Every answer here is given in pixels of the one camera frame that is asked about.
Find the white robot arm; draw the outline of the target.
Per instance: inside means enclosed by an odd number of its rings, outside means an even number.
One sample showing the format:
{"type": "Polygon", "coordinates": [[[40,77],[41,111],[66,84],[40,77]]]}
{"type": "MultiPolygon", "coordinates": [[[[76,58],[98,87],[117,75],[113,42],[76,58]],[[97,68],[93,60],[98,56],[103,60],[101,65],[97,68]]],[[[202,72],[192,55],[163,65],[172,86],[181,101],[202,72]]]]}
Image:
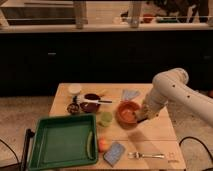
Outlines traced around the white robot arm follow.
{"type": "Polygon", "coordinates": [[[169,100],[178,102],[200,119],[213,127],[213,99],[200,94],[187,86],[188,73],[182,68],[174,68],[158,73],[152,80],[152,89],[136,112],[136,121],[141,123],[155,118],[169,100]]]}

